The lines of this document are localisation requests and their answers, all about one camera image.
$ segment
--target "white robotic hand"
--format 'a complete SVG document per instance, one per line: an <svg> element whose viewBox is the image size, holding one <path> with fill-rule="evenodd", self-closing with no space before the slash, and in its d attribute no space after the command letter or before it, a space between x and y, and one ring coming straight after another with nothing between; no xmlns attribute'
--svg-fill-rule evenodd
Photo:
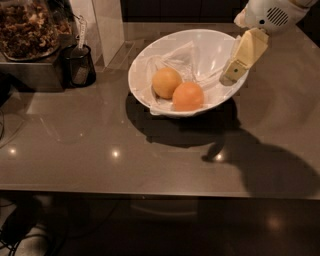
<svg viewBox="0 0 320 256"><path fill-rule="evenodd" d="M274 36L299 22L318 0L249 0L234 22L249 28L235 45L220 82L236 83L268 48Z"/></svg>
<svg viewBox="0 0 320 256"><path fill-rule="evenodd" d="M234 22L277 34L299 22L318 0L250 0Z"/></svg>

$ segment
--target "glossy table surface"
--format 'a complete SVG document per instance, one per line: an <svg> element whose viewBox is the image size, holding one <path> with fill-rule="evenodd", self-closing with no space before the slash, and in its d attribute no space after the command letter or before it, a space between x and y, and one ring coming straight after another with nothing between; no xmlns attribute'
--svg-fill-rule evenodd
<svg viewBox="0 0 320 256"><path fill-rule="evenodd" d="M125 24L128 42L144 44L190 28L241 32L233 24ZM142 49L133 50L125 58ZM187 119L151 116L135 100L130 60L86 88L14 92L1 107L0 189L320 199L319 60L294 27L272 38L232 99Z"/></svg>

